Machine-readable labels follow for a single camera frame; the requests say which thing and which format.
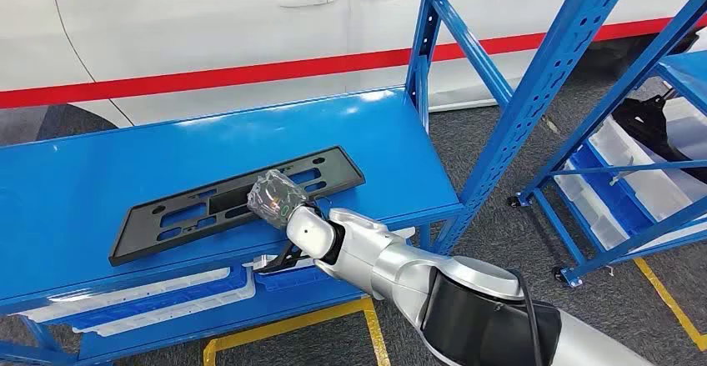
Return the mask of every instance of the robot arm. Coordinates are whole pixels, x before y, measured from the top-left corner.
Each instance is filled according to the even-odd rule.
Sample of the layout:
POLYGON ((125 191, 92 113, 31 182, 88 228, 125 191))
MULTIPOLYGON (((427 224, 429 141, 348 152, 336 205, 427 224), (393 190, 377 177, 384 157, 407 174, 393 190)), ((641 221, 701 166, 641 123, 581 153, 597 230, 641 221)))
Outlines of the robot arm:
POLYGON ((535 365, 536 346, 529 328, 534 313, 543 365, 651 364, 548 303, 534 302, 534 311, 529 311, 519 280, 508 270, 412 247, 384 224, 347 209, 333 208, 326 219, 315 207, 300 202, 285 205, 293 208, 291 212, 268 215, 258 210, 263 202, 259 206, 257 202, 249 197, 248 206, 271 222, 272 214, 277 214, 279 224, 273 224, 286 226, 293 245, 325 273, 376 299, 392 301, 443 363, 535 365))

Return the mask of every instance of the plastic tray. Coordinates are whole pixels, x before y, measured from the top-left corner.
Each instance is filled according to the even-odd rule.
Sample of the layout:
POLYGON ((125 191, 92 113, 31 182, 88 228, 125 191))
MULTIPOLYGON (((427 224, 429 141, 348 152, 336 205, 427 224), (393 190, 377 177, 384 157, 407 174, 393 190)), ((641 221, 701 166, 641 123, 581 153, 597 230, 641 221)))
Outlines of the plastic tray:
MULTIPOLYGON (((611 117, 589 137, 589 143, 615 166, 653 163, 650 156, 611 117)), ((623 177, 651 217, 661 221, 692 203, 662 170, 644 170, 623 177)))
MULTIPOLYGON (((564 169, 574 170, 576 167, 572 161, 567 161, 564 169)), ((554 181, 565 197, 581 213, 586 226, 594 233, 596 238, 594 241, 598 241, 604 249, 611 249, 629 237, 606 203, 582 176, 578 174, 559 175, 554 176, 554 181)))
POLYGON ((229 278, 186 288, 149 302, 124 304, 111 312, 85 315, 69 323, 86 326, 74 326, 74 333, 96 332, 107 337, 252 298, 255 295, 253 270, 240 266, 234 269, 232 273, 235 275, 229 278))
POLYGON ((179 289, 210 283, 221 278, 226 278, 229 274, 230 268, 220 268, 190 276, 172 278, 159 283, 113 291, 111 293, 101 293, 87 298, 81 298, 80 296, 63 298, 62 302, 56 302, 42 308, 35 308, 18 314, 27 316, 37 323, 58 320, 78 313, 110 307, 118 303, 126 303, 161 293, 170 293, 179 289))

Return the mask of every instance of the perforated metal post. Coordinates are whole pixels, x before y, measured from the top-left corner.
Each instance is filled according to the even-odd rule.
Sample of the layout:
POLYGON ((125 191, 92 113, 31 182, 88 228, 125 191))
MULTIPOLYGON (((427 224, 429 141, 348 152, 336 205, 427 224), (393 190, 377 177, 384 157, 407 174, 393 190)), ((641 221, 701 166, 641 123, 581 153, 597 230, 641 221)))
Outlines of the perforated metal post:
POLYGON ((408 76, 405 78, 405 91, 418 109, 419 104, 416 90, 418 83, 417 74, 420 70, 418 63, 426 62, 427 67, 424 70, 429 69, 438 33, 439 16, 432 7, 432 0, 420 0, 418 23, 415 28, 413 49, 410 53, 410 62, 408 64, 408 76))
POLYGON ((464 185, 464 211, 444 224, 435 252, 451 251, 617 1, 564 1, 464 185))

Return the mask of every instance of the car door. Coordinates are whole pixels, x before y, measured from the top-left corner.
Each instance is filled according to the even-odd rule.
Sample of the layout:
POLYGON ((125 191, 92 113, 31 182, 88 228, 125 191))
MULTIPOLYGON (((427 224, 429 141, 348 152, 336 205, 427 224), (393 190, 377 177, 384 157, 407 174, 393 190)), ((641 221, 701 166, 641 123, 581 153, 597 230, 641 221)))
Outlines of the car door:
POLYGON ((0 0, 0 91, 91 81, 54 0, 0 0))
MULTIPOLYGON (((351 52, 410 48, 420 0, 351 0, 351 52)), ((479 39, 502 38, 547 31, 563 0, 450 0, 479 39)), ((443 25, 437 44, 454 43, 443 25)), ((517 84, 534 50, 492 56, 511 85, 517 84)), ((406 66, 350 73, 349 89, 398 84, 406 66)), ((430 69, 432 110, 493 104, 489 91, 465 59, 436 62, 430 69)))
MULTIPOLYGON (((280 63, 346 51, 348 0, 57 1, 67 34, 96 81, 280 63)), ((260 73, 268 79, 268 68, 260 73)), ((134 123, 149 123, 344 89, 343 77, 332 75, 114 102, 134 123)))

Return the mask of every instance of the yellow floor tape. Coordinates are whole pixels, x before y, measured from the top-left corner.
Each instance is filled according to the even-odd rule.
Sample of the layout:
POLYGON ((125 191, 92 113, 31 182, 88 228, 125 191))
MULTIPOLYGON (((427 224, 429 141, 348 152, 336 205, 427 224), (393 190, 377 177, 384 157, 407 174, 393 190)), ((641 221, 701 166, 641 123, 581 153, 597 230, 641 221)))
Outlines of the yellow floor tape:
POLYGON ((216 353, 224 349, 238 347, 245 343, 252 343, 263 338, 273 337, 282 333, 296 330, 298 328, 311 326, 312 324, 325 322, 333 318, 340 318, 347 314, 364 312, 366 324, 369 327, 371 341, 379 366, 390 366, 388 351, 385 348, 383 333, 380 331, 378 315, 375 312, 373 301, 370 297, 357 299, 355 301, 343 303, 306 313, 294 318, 288 318, 279 322, 266 324, 261 327, 252 328, 240 333, 231 334, 227 337, 212 339, 203 350, 203 366, 216 366, 216 353))
POLYGON ((653 270, 651 270, 650 266, 645 262, 645 260, 643 258, 635 258, 634 262, 636 263, 636 266, 639 267, 640 271, 648 279, 648 281, 650 281, 650 283, 653 285, 653 288, 655 288, 655 291, 658 292, 658 295, 661 299, 663 299, 663 302, 665 302, 665 304, 668 305, 668 308, 673 311, 673 314, 678 319, 680 325, 683 326, 683 329, 685 330, 687 335, 689 335, 689 337, 692 338, 694 343, 697 344, 697 348, 699 348, 700 351, 706 350, 707 335, 702 335, 694 326, 694 324, 692 324, 687 315, 683 312, 683 309, 678 305, 677 302, 675 302, 673 296, 670 295, 667 289, 665 289, 665 286, 660 282, 660 280, 658 280, 658 276, 653 273, 653 270))

